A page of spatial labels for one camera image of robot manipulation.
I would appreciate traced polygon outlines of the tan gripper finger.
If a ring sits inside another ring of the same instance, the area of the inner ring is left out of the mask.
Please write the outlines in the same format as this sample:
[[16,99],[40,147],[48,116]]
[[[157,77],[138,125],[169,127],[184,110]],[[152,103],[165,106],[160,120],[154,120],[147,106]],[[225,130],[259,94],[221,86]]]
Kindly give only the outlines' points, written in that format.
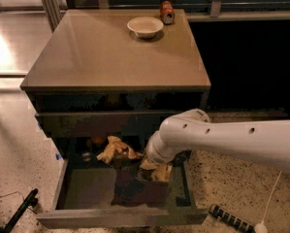
[[155,170],[155,169],[158,168],[158,166],[155,165],[155,164],[153,164],[153,163],[151,163],[147,158],[145,158],[142,161],[142,163],[140,165],[140,168],[141,169],[144,169],[144,170]]
[[171,164],[163,164],[154,169],[151,173],[151,178],[155,182],[167,183],[170,179],[173,166]]

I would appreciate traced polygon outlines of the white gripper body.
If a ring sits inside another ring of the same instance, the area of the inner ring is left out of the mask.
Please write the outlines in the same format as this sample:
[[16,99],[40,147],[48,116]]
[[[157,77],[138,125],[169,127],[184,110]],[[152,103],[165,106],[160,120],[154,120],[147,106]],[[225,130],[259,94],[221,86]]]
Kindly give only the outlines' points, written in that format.
[[183,148],[168,146],[161,138],[159,131],[153,133],[145,147],[145,154],[148,161],[155,165],[161,165],[172,161],[182,151]]

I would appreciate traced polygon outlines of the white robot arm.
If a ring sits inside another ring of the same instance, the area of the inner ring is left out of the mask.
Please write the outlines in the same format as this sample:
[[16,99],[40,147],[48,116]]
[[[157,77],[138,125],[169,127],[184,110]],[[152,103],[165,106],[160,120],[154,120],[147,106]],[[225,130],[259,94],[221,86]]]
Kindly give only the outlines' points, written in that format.
[[149,138],[141,167],[154,170],[184,150],[211,150],[290,174],[290,120],[213,123],[200,109],[169,116]]

